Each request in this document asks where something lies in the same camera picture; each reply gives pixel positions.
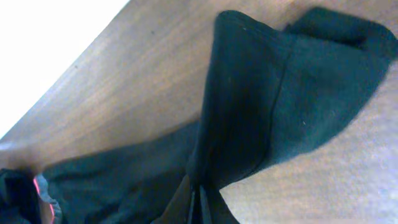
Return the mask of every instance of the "wooden table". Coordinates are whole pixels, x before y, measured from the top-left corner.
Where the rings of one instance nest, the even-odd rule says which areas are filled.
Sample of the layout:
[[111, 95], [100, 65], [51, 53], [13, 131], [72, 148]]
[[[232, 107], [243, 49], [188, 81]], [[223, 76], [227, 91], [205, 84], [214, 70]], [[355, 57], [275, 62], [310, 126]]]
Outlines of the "wooden table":
[[[131, 1], [0, 140], [0, 167], [36, 174], [197, 119], [217, 12], [237, 9], [281, 29], [319, 5], [378, 21], [398, 35], [396, 0]], [[327, 145], [221, 190], [236, 218], [397, 220], [397, 85], [395, 63], [365, 109]]]

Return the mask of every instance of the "dark green fabric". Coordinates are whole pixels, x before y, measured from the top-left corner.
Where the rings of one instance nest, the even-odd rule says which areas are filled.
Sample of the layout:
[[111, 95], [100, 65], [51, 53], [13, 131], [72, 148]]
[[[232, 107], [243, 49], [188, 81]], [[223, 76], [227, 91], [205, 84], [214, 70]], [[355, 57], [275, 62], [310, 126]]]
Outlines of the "dark green fabric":
[[63, 223], [149, 223], [185, 174], [205, 186], [212, 223], [236, 222], [218, 190], [326, 143], [398, 55], [385, 27], [321, 8], [282, 32], [222, 12], [214, 35], [199, 122], [43, 173]]

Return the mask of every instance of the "seam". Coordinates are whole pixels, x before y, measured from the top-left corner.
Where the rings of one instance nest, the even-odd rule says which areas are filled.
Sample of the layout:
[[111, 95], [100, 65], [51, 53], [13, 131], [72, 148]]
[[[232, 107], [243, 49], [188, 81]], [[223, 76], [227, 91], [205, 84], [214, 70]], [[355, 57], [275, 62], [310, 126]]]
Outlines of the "seam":
[[269, 113], [270, 114], [270, 116], [269, 116], [270, 123], [269, 123], [269, 135], [268, 135], [267, 143], [266, 143], [266, 150], [263, 152], [263, 155], [261, 156], [261, 159], [258, 162], [258, 164], [256, 164], [253, 167], [253, 169], [248, 173], [248, 175], [246, 175], [246, 177], [250, 176], [250, 175], [253, 175], [254, 173], [258, 172], [259, 171], [258, 170], [259, 167], [264, 163], [264, 160], [265, 160], [265, 158], [267, 156], [267, 153], [268, 152], [272, 152], [271, 151], [271, 137], [272, 137], [272, 124], [273, 124], [273, 120], [274, 120], [274, 112], [275, 112], [276, 104], [277, 104], [277, 101], [279, 99], [279, 95], [280, 95], [280, 92], [281, 92], [281, 89], [282, 89], [282, 84], [283, 84], [284, 78], [286, 76], [287, 66], [288, 66], [288, 63], [290, 62], [290, 58], [292, 57], [292, 55], [294, 53], [294, 48], [295, 48], [295, 44], [297, 43], [297, 39], [298, 38], [295, 38], [292, 41], [292, 46], [291, 46], [291, 48], [289, 50], [289, 54], [288, 54], [288, 56], [286, 58], [284, 66], [282, 68], [282, 76], [280, 78], [280, 82], [279, 82], [279, 85], [278, 85], [277, 93], [276, 93], [276, 96], [274, 98], [274, 101], [272, 102], [271, 112]]

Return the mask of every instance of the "black fabric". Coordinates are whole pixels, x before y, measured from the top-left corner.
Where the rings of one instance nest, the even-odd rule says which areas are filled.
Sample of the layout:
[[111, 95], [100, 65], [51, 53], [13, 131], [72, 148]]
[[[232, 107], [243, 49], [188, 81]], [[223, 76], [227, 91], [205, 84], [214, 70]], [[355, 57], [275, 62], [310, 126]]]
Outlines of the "black fabric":
[[41, 223], [33, 181], [19, 171], [0, 170], [0, 223]]
[[200, 121], [52, 166], [43, 173], [49, 195], [62, 223], [150, 223], [188, 174], [192, 206], [208, 204], [212, 223], [236, 223], [218, 190], [338, 134], [397, 54], [385, 27], [326, 9], [312, 9], [282, 32], [222, 12]]

